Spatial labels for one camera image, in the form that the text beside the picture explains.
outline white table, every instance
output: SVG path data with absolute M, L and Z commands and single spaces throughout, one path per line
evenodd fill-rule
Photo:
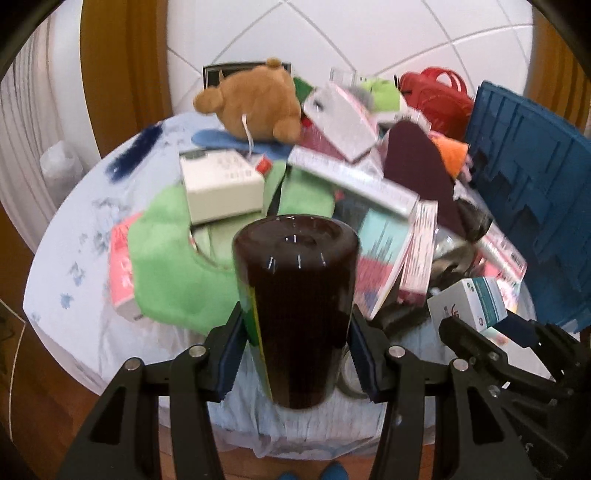
M 31 266 L 24 310 L 46 348 L 78 382 L 101 394 L 132 356 L 146 364 L 174 358 L 202 340 L 194 332 L 143 319 L 118 316 L 108 296 L 108 245 L 111 228 L 146 209 L 163 188 L 180 180 L 178 151 L 204 128 L 220 128 L 214 116 L 185 113 L 164 123 L 164 134 L 130 178 L 112 184 L 107 165 L 128 148 L 124 143 L 78 184 L 51 221 Z M 449 362 L 453 354 L 436 340 L 430 322 L 402 344 L 425 360 Z M 512 362 L 548 375 L 537 357 L 516 345 L 505 346 Z M 160 402 L 160 422 L 169 425 L 168 399 Z M 262 393 L 248 349 L 232 392 L 210 404 L 218 447 L 248 447 L 257 456 L 331 459 L 375 450 L 385 407 L 353 400 L 340 391 L 320 407 L 303 413 L 275 406 Z M 434 403 L 427 402 L 426 428 L 432 432 Z

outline plastic package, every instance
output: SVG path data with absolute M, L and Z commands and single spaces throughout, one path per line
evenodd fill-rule
M 84 176 L 84 167 L 74 149 L 63 140 L 49 147 L 39 160 L 41 174 L 56 208 Z

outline red handbag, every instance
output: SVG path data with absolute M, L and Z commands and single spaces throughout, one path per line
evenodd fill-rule
M 452 86 L 437 81 L 443 74 Z M 421 73 L 405 73 L 400 78 L 400 91 L 408 106 L 423 112 L 433 130 L 455 140 L 463 139 L 474 100 L 468 97 L 466 83 L 456 72 L 430 67 Z

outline barcode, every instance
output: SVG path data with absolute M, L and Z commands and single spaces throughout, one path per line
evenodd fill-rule
M 523 269 L 523 262 L 514 253 L 511 254 L 511 259 L 517 264 L 520 269 Z

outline blue cloth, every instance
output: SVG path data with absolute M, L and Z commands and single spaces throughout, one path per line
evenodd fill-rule
M 203 148 L 233 148 L 248 151 L 247 141 L 238 140 L 224 130 L 200 130 L 191 137 L 191 142 Z M 266 155 L 269 160 L 286 160 L 292 148 L 292 145 L 279 142 L 255 142 L 252 151 Z

